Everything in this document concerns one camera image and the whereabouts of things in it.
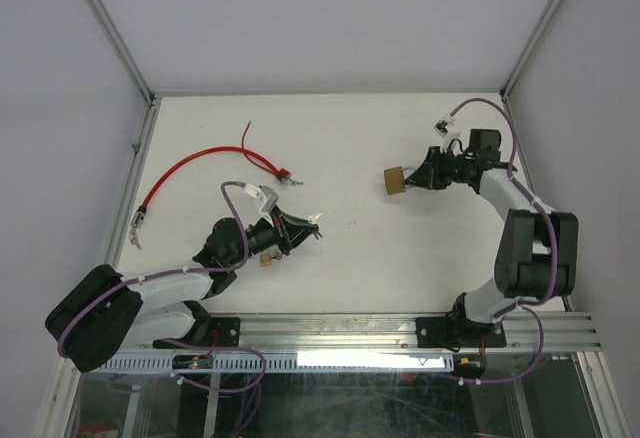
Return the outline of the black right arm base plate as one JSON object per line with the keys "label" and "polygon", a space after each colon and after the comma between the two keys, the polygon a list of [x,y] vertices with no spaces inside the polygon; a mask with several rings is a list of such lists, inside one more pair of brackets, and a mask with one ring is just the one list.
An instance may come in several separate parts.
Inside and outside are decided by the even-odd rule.
{"label": "black right arm base plate", "polygon": [[456,351],[461,348],[488,349],[505,348],[506,337],[503,328],[493,324],[476,323],[449,316],[418,317],[415,319],[416,337],[419,348],[444,348]]}

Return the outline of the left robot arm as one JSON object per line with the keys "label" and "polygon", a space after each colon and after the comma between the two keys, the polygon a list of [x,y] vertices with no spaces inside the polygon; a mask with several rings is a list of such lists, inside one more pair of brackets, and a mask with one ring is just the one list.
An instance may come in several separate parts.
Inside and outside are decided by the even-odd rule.
{"label": "left robot arm", "polygon": [[231,217],[220,219],[201,250],[173,273],[127,277],[109,264],[93,268],[49,313],[45,328],[59,354],[82,372],[143,345],[233,347],[237,340],[229,326],[212,317],[203,301],[224,292],[247,259],[268,251],[288,255],[320,236],[316,217],[299,218],[280,208],[246,229]]}

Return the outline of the red cable lock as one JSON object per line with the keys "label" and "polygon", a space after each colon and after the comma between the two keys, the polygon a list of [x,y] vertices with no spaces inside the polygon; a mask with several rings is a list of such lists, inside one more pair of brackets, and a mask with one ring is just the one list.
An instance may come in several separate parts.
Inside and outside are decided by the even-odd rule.
{"label": "red cable lock", "polygon": [[262,154],[247,148],[241,139],[238,145],[221,145],[205,148],[180,159],[169,167],[156,181],[148,187],[144,197],[137,204],[129,224],[129,232],[137,231],[143,226],[144,220],[161,188],[167,184],[184,185],[187,187],[202,184],[211,186],[216,180],[250,181],[257,174],[250,172],[247,177],[233,178],[238,171],[247,171],[242,164],[247,161],[267,176],[267,181],[278,182],[282,186],[303,185],[303,181],[296,180],[292,172],[286,167],[277,166]]}

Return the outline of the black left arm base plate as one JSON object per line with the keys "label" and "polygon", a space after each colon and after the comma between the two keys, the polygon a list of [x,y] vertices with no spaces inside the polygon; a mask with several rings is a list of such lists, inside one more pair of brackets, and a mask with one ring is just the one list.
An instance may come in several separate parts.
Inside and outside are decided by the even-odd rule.
{"label": "black left arm base plate", "polygon": [[155,340],[154,349],[205,349],[236,347],[239,344],[241,319],[238,317],[209,316],[198,318],[181,338]]}

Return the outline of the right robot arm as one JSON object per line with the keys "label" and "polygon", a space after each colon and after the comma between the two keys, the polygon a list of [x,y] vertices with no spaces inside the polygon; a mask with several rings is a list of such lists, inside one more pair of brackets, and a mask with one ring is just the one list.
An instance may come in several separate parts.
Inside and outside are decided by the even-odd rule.
{"label": "right robot arm", "polygon": [[474,129],[461,153],[429,148],[403,181],[430,191],[464,184],[489,202],[504,223],[493,276],[460,294],[442,317],[416,321],[422,347],[457,350],[486,343],[502,347],[501,321],[523,305],[569,295],[575,286],[579,222],[539,201],[502,161],[501,134]]}

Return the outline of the large padlock keys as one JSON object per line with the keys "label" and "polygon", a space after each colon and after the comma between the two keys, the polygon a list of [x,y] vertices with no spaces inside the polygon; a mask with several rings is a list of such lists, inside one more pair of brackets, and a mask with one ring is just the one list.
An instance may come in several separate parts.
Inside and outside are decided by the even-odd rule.
{"label": "large padlock keys", "polygon": [[323,214],[324,214],[324,210],[320,211],[319,213],[316,213],[316,214],[310,215],[310,216],[308,217],[308,222],[309,222],[310,224],[316,225],[316,224],[318,223],[318,221],[319,221],[320,217],[321,217]]}

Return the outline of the large brass padlock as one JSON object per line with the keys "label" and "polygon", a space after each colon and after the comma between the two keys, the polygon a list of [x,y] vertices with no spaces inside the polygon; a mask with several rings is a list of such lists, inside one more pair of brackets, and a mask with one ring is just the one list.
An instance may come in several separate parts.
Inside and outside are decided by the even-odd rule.
{"label": "large brass padlock", "polygon": [[384,186],[388,195],[404,193],[408,187],[406,178],[416,170],[415,167],[397,166],[383,172]]}

